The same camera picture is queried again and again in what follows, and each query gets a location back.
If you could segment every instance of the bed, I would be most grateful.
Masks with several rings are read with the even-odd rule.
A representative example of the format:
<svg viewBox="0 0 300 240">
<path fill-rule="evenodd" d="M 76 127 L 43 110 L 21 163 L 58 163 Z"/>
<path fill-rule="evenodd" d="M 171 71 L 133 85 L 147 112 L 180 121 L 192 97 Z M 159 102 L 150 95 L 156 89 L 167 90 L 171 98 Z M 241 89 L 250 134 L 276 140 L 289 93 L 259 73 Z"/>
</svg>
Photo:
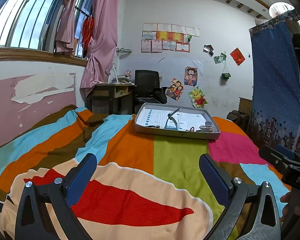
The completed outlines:
<svg viewBox="0 0 300 240">
<path fill-rule="evenodd" d="M 246 184 L 269 181 L 282 214 L 279 198 L 291 189 L 231 121 L 214 117 L 221 134 L 208 141 L 136 133 L 134 118 L 70 105 L 0 147 L 1 233 L 14 239 L 26 182 L 51 183 L 87 153 L 96 156 L 98 167 L 72 210 L 93 239 L 203 239 L 224 206 L 199 170 L 202 154 Z M 47 208 L 58 236 L 66 239 L 51 204 Z M 246 204 L 230 239 L 248 209 Z"/>
</svg>

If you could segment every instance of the anime character poster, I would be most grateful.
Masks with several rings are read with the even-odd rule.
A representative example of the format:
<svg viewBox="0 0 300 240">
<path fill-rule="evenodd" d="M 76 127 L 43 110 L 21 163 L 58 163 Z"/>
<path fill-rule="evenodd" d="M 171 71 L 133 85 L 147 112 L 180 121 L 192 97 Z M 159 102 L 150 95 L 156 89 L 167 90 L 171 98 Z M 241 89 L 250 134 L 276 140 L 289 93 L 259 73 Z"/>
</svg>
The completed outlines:
<svg viewBox="0 0 300 240">
<path fill-rule="evenodd" d="M 192 104 L 196 108 L 201 108 L 203 105 L 207 104 L 207 100 L 204 98 L 204 93 L 199 87 L 192 89 L 189 93 Z"/>
<path fill-rule="evenodd" d="M 196 86 L 198 80 L 198 69 L 195 67 L 186 67 L 185 71 L 185 85 Z"/>
<path fill-rule="evenodd" d="M 234 51 L 232 51 L 230 55 L 238 66 L 240 66 L 240 64 L 246 60 L 239 48 L 236 48 Z"/>
<path fill-rule="evenodd" d="M 181 81 L 174 78 L 170 87 L 166 90 L 166 96 L 178 101 L 183 92 L 183 88 L 184 85 Z"/>
</svg>

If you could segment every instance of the pink fabric patch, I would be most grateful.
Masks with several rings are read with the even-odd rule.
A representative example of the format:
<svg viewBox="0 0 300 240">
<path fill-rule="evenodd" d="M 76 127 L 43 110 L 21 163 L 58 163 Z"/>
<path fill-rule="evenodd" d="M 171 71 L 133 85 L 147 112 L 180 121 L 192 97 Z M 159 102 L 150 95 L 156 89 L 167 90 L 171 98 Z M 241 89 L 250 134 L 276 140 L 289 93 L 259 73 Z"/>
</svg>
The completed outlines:
<svg viewBox="0 0 300 240">
<path fill-rule="evenodd" d="M 241 134 L 221 132 L 219 139 L 209 141 L 208 146 L 215 162 L 270 165 L 259 157 L 257 146 Z"/>
</svg>

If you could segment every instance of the colorful bedsheet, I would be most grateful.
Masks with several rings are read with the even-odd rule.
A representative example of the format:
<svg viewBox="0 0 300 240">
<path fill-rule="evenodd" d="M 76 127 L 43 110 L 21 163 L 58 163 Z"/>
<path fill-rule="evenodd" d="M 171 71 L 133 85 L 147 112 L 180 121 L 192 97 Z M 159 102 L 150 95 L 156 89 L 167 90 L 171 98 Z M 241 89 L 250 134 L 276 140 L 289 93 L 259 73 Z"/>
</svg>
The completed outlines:
<svg viewBox="0 0 300 240">
<path fill-rule="evenodd" d="M 232 177 L 248 184 L 269 181 L 282 210 L 279 197 L 288 187 L 232 122 L 214 118 L 221 135 L 207 141 L 136 133 L 134 117 L 68 106 L 1 147 L 1 232 L 14 239 L 27 181 L 41 185 L 65 176 L 89 152 L 98 167 L 72 210 L 93 239 L 203 239 L 224 209 L 199 170 L 205 153 Z M 59 237 L 66 239 L 47 205 Z M 231 239 L 241 230 L 247 209 Z"/>
</svg>

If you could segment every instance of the metal bolt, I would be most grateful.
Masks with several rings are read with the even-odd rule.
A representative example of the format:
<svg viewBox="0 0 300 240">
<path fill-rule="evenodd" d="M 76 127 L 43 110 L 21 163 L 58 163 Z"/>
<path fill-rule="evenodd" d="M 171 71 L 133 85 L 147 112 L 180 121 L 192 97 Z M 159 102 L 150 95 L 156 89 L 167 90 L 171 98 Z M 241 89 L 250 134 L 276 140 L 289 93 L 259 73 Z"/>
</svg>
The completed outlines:
<svg viewBox="0 0 300 240">
<path fill-rule="evenodd" d="M 55 184 L 60 184 L 62 182 L 62 178 L 56 178 L 55 180 L 54 180 L 54 183 Z"/>
<path fill-rule="evenodd" d="M 27 183 L 26 183 L 26 187 L 31 187 L 32 186 L 32 181 L 28 181 Z"/>
<path fill-rule="evenodd" d="M 265 187 L 271 187 L 271 184 L 270 184 L 269 182 L 267 182 L 267 181 L 265 181 L 265 182 L 263 183 L 263 185 L 264 185 Z"/>
<path fill-rule="evenodd" d="M 236 184 L 241 184 L 242 183 L 242 179 L 240 179 L 238 177 L 234 178 L 233 180 L 234 180 L 234 183 L 236 183 Z"/>
</svg>

